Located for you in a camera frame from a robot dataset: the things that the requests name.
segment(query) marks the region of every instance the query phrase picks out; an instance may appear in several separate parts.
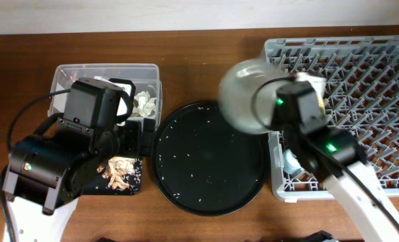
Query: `green light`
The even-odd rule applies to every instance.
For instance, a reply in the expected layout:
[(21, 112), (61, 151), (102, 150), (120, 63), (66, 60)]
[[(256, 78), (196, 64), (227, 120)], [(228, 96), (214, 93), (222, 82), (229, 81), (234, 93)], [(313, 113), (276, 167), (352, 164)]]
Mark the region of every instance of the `green light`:
[(337, 151), (337, 148), (335, 148), (335, 146), (334, 146), (333, 144), (331, 144), (331, 143), (327, 144), (327, 145), (326, 145), (326, 148), (327, 148), (328, 151), (330, 151), (330, 152), (335, 152), (335, 151)]
[(283, 104), (283, 100), (282, 99), (280, 99), (280, 98), (277, 98), (276, 100), (275, 100), (275, 103), (277, 103), (277, 105), (281, 105), (281, 104)]

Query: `brown wooden surface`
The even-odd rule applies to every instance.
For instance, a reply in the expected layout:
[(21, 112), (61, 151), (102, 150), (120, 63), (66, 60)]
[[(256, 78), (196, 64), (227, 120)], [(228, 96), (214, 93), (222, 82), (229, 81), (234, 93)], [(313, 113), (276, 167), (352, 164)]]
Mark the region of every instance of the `brown wooden surface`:
[[(266, 39), (395, 34), (399, 26), (0, 36), (0, 172), (7, 164), (9, 123), (27, 102), (50, 91), (58, 65), (157, 64), (165, 118), (185, 104), (215, 99), (223, 74), (232, 65), (256, 57)], [(38, 104), (20, 120), (14, 141), (45, 119), (49, 103)], [(399, 198), (392, 201), (399, 211)], [(3, 225), (0, 207), (0, 240)], [(138, 195), (81, 197), (62, 240), (280, 241), (321, 229), (339, 239), (360, 238), (336, 201), (287, 204), (273, 196), (269, 182), (238, 212), (210, 218), (189, 214), (159, 192), (146, 162)]]

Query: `crumpled paper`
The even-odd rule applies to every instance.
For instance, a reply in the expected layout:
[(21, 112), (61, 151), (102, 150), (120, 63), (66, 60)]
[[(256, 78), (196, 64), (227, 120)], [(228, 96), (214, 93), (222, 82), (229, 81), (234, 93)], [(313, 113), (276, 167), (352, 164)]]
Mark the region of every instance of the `crumpled paper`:
[(157, 110), (156, 98), (150, 98), (148, 91), (142, 91), (134, 96), (138, 105), (132, 109), (132, 116), (149, 117), (153, 111)]
[[(110, 178), (108, 187), (112, 187), (113, 190), (120, 188), (122, 191), (129, 189), (130, 184), (125, 182), (127, 175), (135, 173), (134, 163), (136, 159), (125, 158), (125, 157), (113, 157), (108, 161), (107, 167), (103, 173), (103, 178)], [(98, 167), (98, 172), (104, 170), (103, 166)]]

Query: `white wall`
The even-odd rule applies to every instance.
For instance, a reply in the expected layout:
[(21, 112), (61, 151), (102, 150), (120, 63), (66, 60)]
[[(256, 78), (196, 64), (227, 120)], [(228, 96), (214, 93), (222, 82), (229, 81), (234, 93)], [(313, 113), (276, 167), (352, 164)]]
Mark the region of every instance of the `white wall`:
[(0, 34), (399, 24), (399, 0), (0, 0)]

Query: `black circular disc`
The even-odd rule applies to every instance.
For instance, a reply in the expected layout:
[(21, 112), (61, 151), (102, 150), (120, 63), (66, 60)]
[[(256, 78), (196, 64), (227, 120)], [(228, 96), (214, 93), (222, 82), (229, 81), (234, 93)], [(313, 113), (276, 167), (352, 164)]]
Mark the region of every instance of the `black circular disc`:
[(233, 129), (217, 102), (185, 106), (159, 126), (154, 178), (165, 197), (188, 212), (234, 212), (262, 188), (269, 160), (265, 137)]

